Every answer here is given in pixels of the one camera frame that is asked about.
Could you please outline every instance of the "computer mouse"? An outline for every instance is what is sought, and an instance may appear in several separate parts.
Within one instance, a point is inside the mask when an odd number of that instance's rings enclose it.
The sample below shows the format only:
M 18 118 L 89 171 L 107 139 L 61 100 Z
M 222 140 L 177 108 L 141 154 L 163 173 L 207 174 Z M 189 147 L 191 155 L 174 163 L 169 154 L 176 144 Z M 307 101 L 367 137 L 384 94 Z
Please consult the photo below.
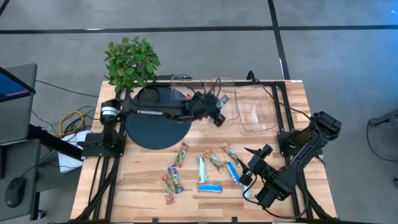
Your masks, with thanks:
M 22 199 L 24 199 L 25 185 L 26 180 L 23 177 L 17 177 L 10 181 L 4 197 L 8 207 L 15 208 L 22 202 Z

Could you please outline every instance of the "monitor screen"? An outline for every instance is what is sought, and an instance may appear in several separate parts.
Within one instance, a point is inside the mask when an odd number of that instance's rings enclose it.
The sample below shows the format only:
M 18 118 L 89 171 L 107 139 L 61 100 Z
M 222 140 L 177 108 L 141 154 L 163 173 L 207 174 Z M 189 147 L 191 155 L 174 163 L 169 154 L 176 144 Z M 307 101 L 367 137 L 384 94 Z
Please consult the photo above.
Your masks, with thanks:
M 0 67 L 0 102 L 30 96 L 35 90 Z

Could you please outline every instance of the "concrete floor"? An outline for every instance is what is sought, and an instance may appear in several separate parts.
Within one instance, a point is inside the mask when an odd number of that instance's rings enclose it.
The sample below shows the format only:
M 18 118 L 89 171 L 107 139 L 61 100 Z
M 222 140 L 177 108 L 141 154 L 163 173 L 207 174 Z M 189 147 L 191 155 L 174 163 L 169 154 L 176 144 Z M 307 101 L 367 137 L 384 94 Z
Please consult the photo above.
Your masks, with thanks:
M 274 0 L 280 26 L 398 24 L 396 1 Z M 183 26 L 271 26 L 262 0 L 12 0 L 0 17 L 4 29 L 87 29 Z M 37 63 L 37 79 L 97 95 L 106 73 L 109 41 L 140 35 L 153 44 L 162 67 L 158 75 L 189 73 L 195 78 L 281 79 L 273 31 L 127 34 L 0 35 L 0 66 Z M 303 80 L 311 110 L 327 111 L 343 123 L 325 148 L 326 172 L 342 220 L 397 223 L 398 163 L 376 157 L 366 143 L 366 123 L 398 105 L 398 30 L 282 31 L 291 79 Z M 36 85 L 33 110 L 50 123 L 68 111 L 96 105 L 96 98 Z M 47 126 L 34 116 L 32 124 Z M 371 129 L 380 154 L 398 159 L 396 133 Z M 64 222 L 76 186 L 45 192 L 34 223 Z M 21 217 L 3 223 L 27 223 Z

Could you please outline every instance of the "yellow cable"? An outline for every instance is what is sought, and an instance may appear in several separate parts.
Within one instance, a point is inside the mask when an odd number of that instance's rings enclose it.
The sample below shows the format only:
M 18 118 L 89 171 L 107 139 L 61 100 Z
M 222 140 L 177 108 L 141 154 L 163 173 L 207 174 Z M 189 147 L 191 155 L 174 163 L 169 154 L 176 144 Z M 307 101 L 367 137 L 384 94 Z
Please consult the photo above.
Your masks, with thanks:
M 72 133 L 74 133 L 76 130 L 72 130 L 72 131 L 69 131 L 69 132 L 67 132 L 67 133 L 62 133 L 62 123 L 63 123 L 63 120 L 67 117 L 67 116 L 69 116 L 69 115 L 71 115 L 71 114 L 78 114 L 78 115 L 80 115 L 80 118 L 81 118 L 81 120 L 80 120 L 80 124 L 77 126 L 77 130 L 79 130 L 79 128 L 83 125 L 83 121 L 84 121 L 84 116 L 83 116 L 83 114 L 80 112 L 80 111 L 71 111 L 71 112 L 69 112 L 69 113 L 67 113 L 67 114 L 65 114 L 65 116 L 61 119 L 61 121 L 60 121 L 60 124 L 58 125 L 58 130 L 60 131 L 60 138 L 63 138 L 64 136 L 67 136 L 68 134 L 72 134 Z

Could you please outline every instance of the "wooden table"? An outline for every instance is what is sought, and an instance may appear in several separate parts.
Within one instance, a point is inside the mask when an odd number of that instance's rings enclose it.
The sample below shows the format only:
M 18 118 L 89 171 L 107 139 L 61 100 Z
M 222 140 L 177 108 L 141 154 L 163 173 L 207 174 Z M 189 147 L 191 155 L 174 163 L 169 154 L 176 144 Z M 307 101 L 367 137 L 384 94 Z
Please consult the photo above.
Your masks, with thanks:
M 301 81 L 286 81 L 287 93 L 290 106 L 304 111 L 310 115 L 307 97 Z M 99 118 L 101 103 L 114 98 L 114 88 L 107 82 L 102 83 L 95 117 Z M 238 101 L 251 100 L 251 96 L 238 95 Z M 275 106 L 271 102 L 272 115 L 275 118 Z M 285 108 L 281 106 L 285 128 L 288 128 L 285 116 Z M 308 120 L 299 113 L 292 111 L 296 129 L 303 129 L 308 125 Z M 101 132 L 102 125 L 94 120 L 93 131 Z M 243 136 L 239 131 L 239 121 L 233 124 L 223 125 L 217 128 L 210 125 L 208 121 L 195 121 L 183 142 L 189 145 L 189 149 L 182 168 L 178 169 L 180 180 L 185 190 L 175 195 L 175 202 L 171 205 L 165 204 L 165 195 L 161 177 L 167 173 L 167 167 L 174 163 L 181 143 L 163 150 L 149 150 L 138 146 L 127 138 L 125 154 L 120 160 L 116 191 L 114 195 L 112 222 L 151 222 L 152 218 L 159 218 L 160 222 L 230 222 L 231 217 L 237 217 L 240 222 L 271 222 L 280 220 L 270 216 L 255 204 L 251 204 L 242 198 L 241 185 L 235 185 L 227 170 L 219 174 L 216 168 L 206 160 L 206 172 L 211 183 L 223 185 L 223 193 L 197 192 L 198 163 L 197 157 L 205 150 L 211 149 L 221 160 L 230 160 L 225 152 L 220 149 L 223 141 L 228 141 L 232 148 L 248 162 L 252 155 L 244 150 L 262 148 L 270 144 L 274 149 L 266 161 L 276 169 L 285 165 L 284 158 L 279 153 L 277 143 L 278 125 L 268 130 L 265 134 Z M 88 195 L 95 169 L 97 158 L 89 158 L 84 161 L 81 170 L 80 181 L 73 204 L 71 218 L 77 217 L 87 206 Z M 98 187 L 97 180 L 94 193 Z M 305 168 L 305 176 L 309 191 L 331 216 L 335 216 L 335 208 L 331 197 L 328 180 L 322 163 L 313 159 Z M 262 188 L 261 181 L 257 181 L 251 190 L 252 195 Z M 104 217 L 106 192 L 101 204 L 100 218 Z M 298 191 L 300 209 L 303 208 L 302 195 Z M 275 201 L 270 211 L 279 215 L 293 215 L 292 200 Z

